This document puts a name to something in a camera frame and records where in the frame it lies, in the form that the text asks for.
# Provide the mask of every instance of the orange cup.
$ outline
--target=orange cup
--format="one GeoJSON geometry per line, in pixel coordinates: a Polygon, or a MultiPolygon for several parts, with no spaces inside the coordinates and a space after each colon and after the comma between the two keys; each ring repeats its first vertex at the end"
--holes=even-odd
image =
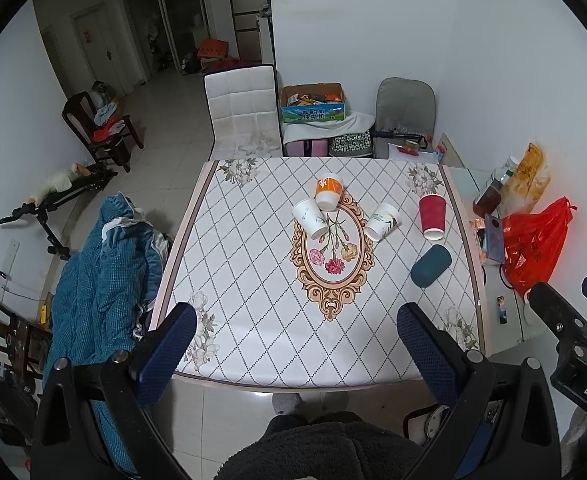
{"type": "Polygon", "coordinates": [[[316,202],[321,211],[335,211],[342,196],[342,178],[335,173],[320,175],[316,184],[316,202]]]}

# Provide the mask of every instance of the blue gripper pad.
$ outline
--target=blue gripper pad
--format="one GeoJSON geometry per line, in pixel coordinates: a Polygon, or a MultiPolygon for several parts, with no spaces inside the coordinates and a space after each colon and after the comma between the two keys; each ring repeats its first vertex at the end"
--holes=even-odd
{"type": "Polygon", "coordinates": [[[448,333],[433,326],[416,303],[400,307],[397,328],[435,400],[453,409],[466,376],[462,350],[448,333]]]}
{"type": "Polygon", "coordinates": [[[196,334],[197,324],[194,308],[189,303],[178,303],[165,321],[138,343],[130,366],[132,378],[138,383],[138,404],[146,406],[160,400],[196,334]]]}

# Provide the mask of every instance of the table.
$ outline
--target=table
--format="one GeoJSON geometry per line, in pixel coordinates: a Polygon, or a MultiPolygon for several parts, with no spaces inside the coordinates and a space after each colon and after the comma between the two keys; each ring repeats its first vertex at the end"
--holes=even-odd
{"type": "Polygon", "coordinates": [[[176,373],[252,390],[419,378],[395,326],[408,301],[463,349],[486,348],[483,319],[491,311],[461,203],[442,166],[314,157],[209,162],[171,250],[152,328],[176,302],[191,303],[198,332],[176,373]],[[292,206],[327,171],[342,176],[346,193],[329,215],[332,234],[314,242],[292,206]],[[416,191],[445,197],[444,240],[424,239],[416,191]],[[381,202],[395,205],[402,222],[374,244],[362,227],[381,202]],[[453,263],[421,289],[409,271],[432,243],[444,244],[453,263]]]}
{"type": "MultiPolygon", "coordinates": [[[[452,185],[457,189],[461,197],[463,207],[468,216],[474,216],[471,211],[471,203],[480,193],[480,189],[488,181],[491,171],[480,171],[466,168],[448,168],[451,174],[452,185]]],[[[485,354],[487,356],[512,348],[523,341],[532,339],[547,330],[542,320],[525,305],[522,298],[514,291],[507,288],[500,279],[499,269],[496,266],[485,266],[485,295],[489,302],[488,310],[491,310],[498,296],[505,298],[507,310],[507,324],[500,325],[495,311],[489,312],[483,319],[487,325],[485,330],[485,354]]]]}

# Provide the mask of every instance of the patterned bag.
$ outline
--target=patterned bag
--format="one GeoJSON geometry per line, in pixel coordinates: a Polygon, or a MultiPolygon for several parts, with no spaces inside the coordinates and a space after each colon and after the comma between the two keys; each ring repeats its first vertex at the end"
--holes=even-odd
{"type": "Polygon", "coordinates": [[[371,156],[371,135],[369,132],[362,134],[345,134],[333,137],[329,140],[329,156],[371,156]]]}

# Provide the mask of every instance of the snack bag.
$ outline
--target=snack bag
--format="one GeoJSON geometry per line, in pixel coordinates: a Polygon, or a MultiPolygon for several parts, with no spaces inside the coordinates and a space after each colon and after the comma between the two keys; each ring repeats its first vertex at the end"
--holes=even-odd
{"type": "Polygon", "coordinates": [[[500,191],[500,215],[530,213],[550,180],[551,171],[545,160],[544,151],[537,144],[530,143],[515,173],[500,191]]]}
{"type": "Polygon", "coordinates": [[[513,214],[503,220],[505,275],[521,297],[551,277],[573,219],[572,209],[577,207],[564,196],[542,213],[513,214]]]}

